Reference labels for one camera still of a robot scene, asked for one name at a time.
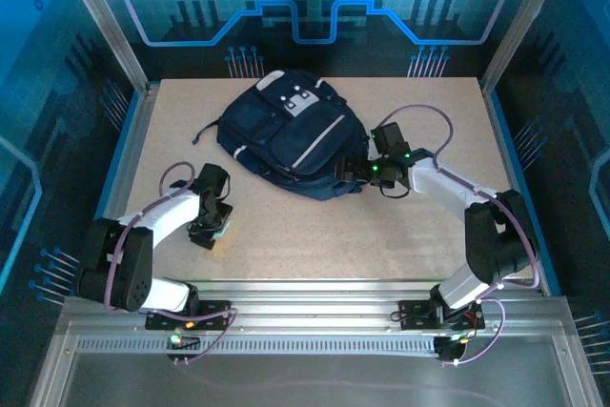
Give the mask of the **navy blue student backpack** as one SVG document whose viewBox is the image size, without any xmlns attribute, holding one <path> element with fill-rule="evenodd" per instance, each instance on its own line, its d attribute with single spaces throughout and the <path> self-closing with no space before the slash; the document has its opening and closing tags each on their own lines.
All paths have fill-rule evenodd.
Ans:
<svg viewBox="0 0 610 407">
<path fill-rule="evenodd" d="M 336 177 L 336 166 L 343 159 L 368 158 L 365 127 L 346 99 L 309 71 L 267 73 L 193 143 L 212 127 L 229 156 L 285 191 L 317 201 L 363 191 L 363 180 Z"/>
</svg>

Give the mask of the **small black controller with LED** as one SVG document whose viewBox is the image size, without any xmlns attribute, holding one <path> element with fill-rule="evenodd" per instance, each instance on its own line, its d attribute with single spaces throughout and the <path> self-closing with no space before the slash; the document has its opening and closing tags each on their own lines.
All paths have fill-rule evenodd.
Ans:
<svg viewBox="0 0 610 407">
<path fill-rule="evenodd" d="M 169 352 L 198 352 L 201 350 L 201 338 L 199 336 L 185 336 L 182 334 L 171 334 L 167 339 L 166 349 Z"/>
<path fill-rule="evenodd" d="M 437 360 L 443 363 L 453 364 L 455 360 L 460 360 L 466 353 L 466 346 L 467 344 L 463 342 L 462 338 L 434 337 L 434 350 Z"/>
</svg>

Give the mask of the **aluminium front beam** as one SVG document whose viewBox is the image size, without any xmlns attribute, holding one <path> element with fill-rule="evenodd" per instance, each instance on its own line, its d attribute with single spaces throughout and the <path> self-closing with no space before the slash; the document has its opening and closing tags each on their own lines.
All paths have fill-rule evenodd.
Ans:
<svg viewBox="0 0 610 407">
<path fill-rule="evenodd" d="M 390 318 L 400 300 L 424 300 L 431 281 L 398 280 L 217 280 L 197 283 L 204 300 L 229 300 L 238 310 L 232 336 L 396 335 Z M 538 290 L 507 285 L 485 303 L 484 336 L 573 336 L 577 329 L 568 302 Z"/>
</svg>

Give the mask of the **steel sheet panel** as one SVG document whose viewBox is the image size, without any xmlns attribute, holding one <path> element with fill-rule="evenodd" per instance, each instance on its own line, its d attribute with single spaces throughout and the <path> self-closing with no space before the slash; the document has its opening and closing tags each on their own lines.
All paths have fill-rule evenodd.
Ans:
<svg viewBox="0 0 610 407">
<path fill-rule="evenodd" d="M 50 349 L 27 407 L 610 407 L 574 336 L 503 336 L 469 362 L 373 355 L 84 354 Z"/>
</svg>

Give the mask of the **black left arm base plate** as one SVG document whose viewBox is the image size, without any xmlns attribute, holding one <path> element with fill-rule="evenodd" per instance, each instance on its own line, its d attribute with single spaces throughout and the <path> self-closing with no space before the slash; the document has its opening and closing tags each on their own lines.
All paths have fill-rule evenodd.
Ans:
<svg viewBox="0 0 610 407">
<path fill-rule="evenodd" d="M 204 320 L 176 319 L 159 313 L 147 313 L 145 329 L 149 331 L 223 331 L 229 325 L 232 302 L 229 300 L 200 300 L 196 316 L 214 315 Z"/>
</svg>

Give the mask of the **aluminium side rail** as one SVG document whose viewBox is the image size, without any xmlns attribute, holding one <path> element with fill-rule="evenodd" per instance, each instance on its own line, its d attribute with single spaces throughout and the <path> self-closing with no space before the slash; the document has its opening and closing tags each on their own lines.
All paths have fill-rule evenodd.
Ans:
<svg viewBox="0 0 610 407">
<path fill-rule="evenodd" d="M 523 196 L 526 209 L 532 221 L 535 238 L 539 246 L 538 258 L 541 289 L 547 295 L 561 296 L 562 290 L 559 285 L 557 274 L 555 272 L 551 256 L 549 255 L 548 246 L 545 241 L 542 228 L 539 224 L 534 203 L 526 184 L 523 169 L 519 163 L 517 150 L 513 142 L 513 136 L 510 133 L 506 117 L 499 103 L 496 91 L 492 90 L 490 93 L 484 95 L 483 100 L 485 102 L 490 122 L 498 143 L 498 150 L 500 152 L 508 181 L 510 185 L 519 191 Z"/>
<path fill-rule="evenodd" d="M 101 208 L 86 232 L 75 277 L 77 296 L 136 311 L 152 287 L 153 231 L 142 220 L 120 220 L 132 189 L 158 87 L 134 98 L 119 135 Z"/>
</svg>

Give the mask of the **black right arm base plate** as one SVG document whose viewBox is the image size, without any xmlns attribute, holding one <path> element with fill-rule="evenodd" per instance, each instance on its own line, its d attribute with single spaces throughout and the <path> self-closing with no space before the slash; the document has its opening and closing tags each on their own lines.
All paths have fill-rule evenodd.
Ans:
<svg viewBox="0 0 610 407">
<path fill-rule="evenodd" d="M 478 331 L 485 329 L 482 308 L 473 302 L 460 309 L 450 309 L 428 300 L 402 300 L 390 319 L 400 325 L 402 331 L 452 330 Z"/>
</svg>

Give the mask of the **aluminium frame post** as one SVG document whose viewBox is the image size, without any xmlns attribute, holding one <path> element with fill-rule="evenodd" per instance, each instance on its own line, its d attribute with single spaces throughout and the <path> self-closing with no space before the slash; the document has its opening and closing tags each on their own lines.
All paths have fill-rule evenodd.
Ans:
<svg viewBox="0 0 610 407">
<path fill-rule="evenodd" d="M 122 31 L 108 1 L 82 0 L 82 2 L 133 88 L 139 94 L 147 94 L 149 90 L 149 79 L 144 73 L 129 40 Z"/>
<path fill-rule="evenodd" d="M 481 94 L 490 96 L 512 61 L 527 31 L 538 17 L 546 0 L 522 0 L 507 32 L 500 41 L 482 77 Z"/>
</svg>

